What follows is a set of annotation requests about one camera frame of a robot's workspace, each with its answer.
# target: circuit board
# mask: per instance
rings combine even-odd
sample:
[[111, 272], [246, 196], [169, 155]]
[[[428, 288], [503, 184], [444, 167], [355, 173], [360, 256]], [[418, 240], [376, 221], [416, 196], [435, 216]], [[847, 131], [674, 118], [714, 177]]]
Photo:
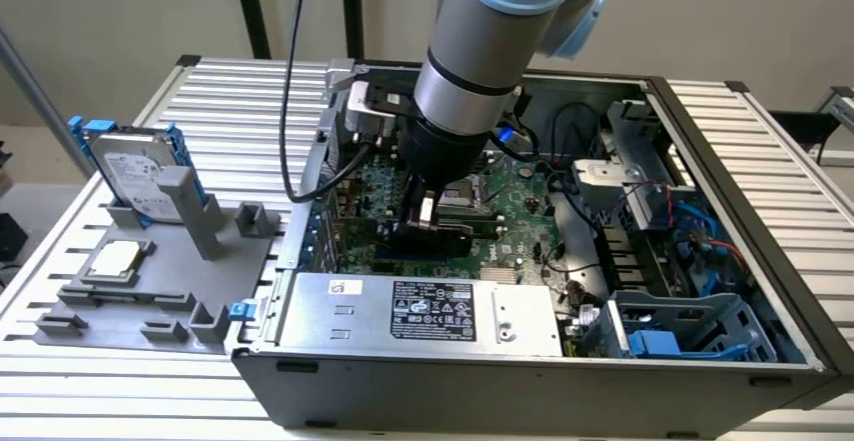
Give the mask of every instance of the circuit board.
[[[554, 216], [548, 212], [546, 175], [532, 164], [499, 156], [488, 167], [470, 176], [482, 186], [483, 208], [502, 219], [496, 239], [475, 239], [468, 257], [442, 260], [388, 259], [380, 255], [383, 246], [370, 241], [370, 233], [359, 236], [358, 228], [347, 236], [340, 253], [339, 271], [347, 274], [394, 274], [400, 276], [483, 279], [482, 270], [504, 268], [514, 281], [524, 284], [559, 286], [556, 273], [540, 264], [540, 254], [559, 241]], [[392, 216], [391, 209], [400, 201], [406, 172], [395, 160], [378, 155], [351, 181], [348, 198], [358, 206], [344, 203], [339, 209], [346, 223], [356, 220], [383, 219]]]

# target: white wall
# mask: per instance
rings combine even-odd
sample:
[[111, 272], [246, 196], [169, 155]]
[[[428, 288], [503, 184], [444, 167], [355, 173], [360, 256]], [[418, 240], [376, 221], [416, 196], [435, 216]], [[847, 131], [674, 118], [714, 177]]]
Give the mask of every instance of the white wall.
[[[854, 84], [853, 0], [610, 0], [575, 62], [539, 68], [739, 79], [774, 108]], [[294, 0], [262, 0], [274, 55]], [[435, 0], [364, 0], [367, 56], [423, 58]], [[340, 0], [307, 0], [298, 58], [344, 55]], [[129, 121], [180, 54], [248, 57], [237, 0], [0, 0], [0, 22], [64, 115]], [[0, 122], [37, 124], [5, 73]]]

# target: power supply label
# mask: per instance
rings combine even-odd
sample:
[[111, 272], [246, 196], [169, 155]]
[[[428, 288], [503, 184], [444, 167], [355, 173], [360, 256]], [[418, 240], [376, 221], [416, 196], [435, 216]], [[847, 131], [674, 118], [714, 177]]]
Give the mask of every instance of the power supply label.
[[476, 341], [471, 284], [395, 281], [391, 335], [398, 339]]

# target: capacitor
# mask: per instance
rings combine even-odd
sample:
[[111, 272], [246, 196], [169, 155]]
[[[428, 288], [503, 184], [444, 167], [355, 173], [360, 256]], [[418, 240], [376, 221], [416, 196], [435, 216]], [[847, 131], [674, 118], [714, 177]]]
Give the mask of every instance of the capacitor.
[[516, 174], [522, 179], [531, 179], [534, 177], [534, 170], [531, 168], [522, 167]]

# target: sticker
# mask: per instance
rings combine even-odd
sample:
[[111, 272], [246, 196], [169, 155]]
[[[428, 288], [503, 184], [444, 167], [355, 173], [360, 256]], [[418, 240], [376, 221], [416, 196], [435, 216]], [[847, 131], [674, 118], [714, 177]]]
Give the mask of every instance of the sticker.
[[395, 281], [391, 335], [398, 339], [476, 341], [471, 284]]
[[362, 294], [362, 280], [330, 279], [330, 294]]
[[156, 221], [180, 221], [175, 203], [155, 182], [160, 165], [136, 154], [107, 153], [104, 160], [133, 209]]

